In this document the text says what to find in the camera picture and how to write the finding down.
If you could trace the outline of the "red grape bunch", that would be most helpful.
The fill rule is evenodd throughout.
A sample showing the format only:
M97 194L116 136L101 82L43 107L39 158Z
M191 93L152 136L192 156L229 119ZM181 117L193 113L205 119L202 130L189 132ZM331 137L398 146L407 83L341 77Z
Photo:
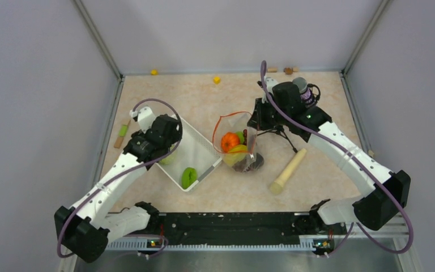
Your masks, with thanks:
M247 145L247 136L248 136L248 130L244 129L243 130L243 136L244 136L244 141L243 141L243 145Z
M245 173L254 170L254 160L244 158L233 165L233 169L240 173Z

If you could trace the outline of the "pale green cabbage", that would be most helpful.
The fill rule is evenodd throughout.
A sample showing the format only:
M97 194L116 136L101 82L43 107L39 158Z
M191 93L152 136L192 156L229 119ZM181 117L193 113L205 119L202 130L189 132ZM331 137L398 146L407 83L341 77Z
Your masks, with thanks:
M159 161L159 164L160 165L170 165L170 164L172 164L175 161L176 157L177 157L177 153L178 153L178 151L173 151L169 156L167 156L163 160Z

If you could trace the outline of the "green apple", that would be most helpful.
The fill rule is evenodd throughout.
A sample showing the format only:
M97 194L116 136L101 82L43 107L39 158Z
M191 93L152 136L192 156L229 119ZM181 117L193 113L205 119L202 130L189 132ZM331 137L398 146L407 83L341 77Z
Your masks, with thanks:
M244 145L245 140L246 140L246 138L245 138L245 136L244 136L244 133L243 133L242 131L237 131L237 132L236 132L236 135L238 136L238 138L239 138L239 140L240 140L240 144L241 144L241 145Z

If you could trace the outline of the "clear zip bag orange zipper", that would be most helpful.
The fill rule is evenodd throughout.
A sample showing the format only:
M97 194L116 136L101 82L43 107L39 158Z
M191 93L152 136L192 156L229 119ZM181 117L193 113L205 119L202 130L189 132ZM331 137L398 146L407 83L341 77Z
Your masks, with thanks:
M212 133L212 145L228 167L239 173L264 165L257 144L257 130L248 125L251 113L238 111L220 116Z

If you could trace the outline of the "orange tangerine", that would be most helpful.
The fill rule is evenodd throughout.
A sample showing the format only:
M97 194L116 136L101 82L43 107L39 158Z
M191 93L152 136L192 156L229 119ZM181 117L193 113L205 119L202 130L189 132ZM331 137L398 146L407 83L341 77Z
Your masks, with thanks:
M220 141L220 147L222 152L228 153L237 145L240 145L240 140L236 133L227 132L222 136Z

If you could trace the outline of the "yellow fruit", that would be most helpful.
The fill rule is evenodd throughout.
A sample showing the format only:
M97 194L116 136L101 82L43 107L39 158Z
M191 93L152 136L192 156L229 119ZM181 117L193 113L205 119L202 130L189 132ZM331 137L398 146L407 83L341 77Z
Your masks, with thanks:
M248 148L246 145L238 144L234 146L228 153L224 154L223 162L230 167L233 167L236 163L243 161L248 154Z

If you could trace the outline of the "microphone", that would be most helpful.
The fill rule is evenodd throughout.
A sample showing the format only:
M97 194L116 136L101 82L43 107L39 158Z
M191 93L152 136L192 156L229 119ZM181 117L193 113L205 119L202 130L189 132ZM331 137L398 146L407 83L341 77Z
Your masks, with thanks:
M264 80L258 81L257 83L260 87L266 86ZM302 77L297 77L291 82L279 82L279 84L272 88L274 93L272 99L281 111L297 122L298 119L305 116L306 111L315 106L320 99L321 91L318 90L318 93L315 95L313 93L314 87L316 87L315 84L308 83L306 79ZM292 134L298 135L304 141L307 142L309 140L311 136L309 132L300 129L288 120L287 123L288 126L278 126L271 130L259 131L259 133L275 133L285 139L289 139L284 132L284 128L288 128Z

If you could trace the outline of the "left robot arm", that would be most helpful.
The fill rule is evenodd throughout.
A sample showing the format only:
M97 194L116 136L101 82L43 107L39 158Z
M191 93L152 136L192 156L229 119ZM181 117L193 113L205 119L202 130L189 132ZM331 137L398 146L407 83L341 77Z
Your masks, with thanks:
M59 257L65 257L61 248L66 247L91 263L103 254L109 243L131 232L157 231L159 219L149 204L138 204L116 214L110 214L110 210L134 181L177 149L182 131L179 116L157 116L146 130L132 134L112 168L82 199L70 208L62 206L56 211Z

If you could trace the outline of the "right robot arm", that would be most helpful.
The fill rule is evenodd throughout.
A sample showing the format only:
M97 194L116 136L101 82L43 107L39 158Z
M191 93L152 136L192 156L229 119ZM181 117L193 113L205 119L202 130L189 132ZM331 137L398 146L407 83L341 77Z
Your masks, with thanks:
M411 178L403 170L393 172L371 158L338 128L324 110L310 105L312 93L303 95L293 82L279 83L266 77L258 81L268 94L255 100L248 126L265 131L286 127L306 143L321 150L357 187L360 196L338 201L325 200L313 206L316 214L309 225L325 233L335 223L360 223L378 231L404 209Z

